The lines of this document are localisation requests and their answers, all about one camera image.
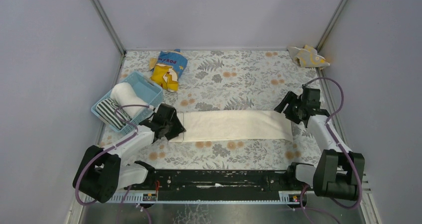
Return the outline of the cream terry towel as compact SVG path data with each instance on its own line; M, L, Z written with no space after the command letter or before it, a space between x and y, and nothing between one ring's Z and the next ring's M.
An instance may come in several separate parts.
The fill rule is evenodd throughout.
M185 132L171 142L284 139L293 141L291 122L276 111L224 110L177 114Z

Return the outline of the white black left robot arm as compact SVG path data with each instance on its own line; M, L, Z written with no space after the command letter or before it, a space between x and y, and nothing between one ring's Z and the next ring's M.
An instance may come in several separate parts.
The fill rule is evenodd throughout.
M80 193L91 197L92 204L106 203L119 189L157 183L154 179L155 168L151 165L135 161L124 166L123 161L163 137L167 140L178 137L186 129L173 106L161 103L157 107L145 105L145 108L152 110L152 119L132 122L119 117L118 120L132 127L133 131L116 144L106 148L92 145L86 150L72 183L76 201L80 205L89 205L82 201Z

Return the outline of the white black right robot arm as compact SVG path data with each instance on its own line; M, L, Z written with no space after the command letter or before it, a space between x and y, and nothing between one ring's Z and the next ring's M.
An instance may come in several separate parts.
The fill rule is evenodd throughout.
M360 202L365 158L341 139L322 109L320 90L304 88L300 95L287 92L275 111L295 124L302 123L321 150L316 166L293 162L287 169L294 180L308 184L319 197Z

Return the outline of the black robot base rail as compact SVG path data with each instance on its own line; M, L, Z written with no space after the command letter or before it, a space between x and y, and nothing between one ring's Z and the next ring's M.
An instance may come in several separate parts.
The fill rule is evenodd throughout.
M303 182L286 170L174 170L156 169L148 173L133 191L187 192L228 190L233 194L252 192L301 192Z

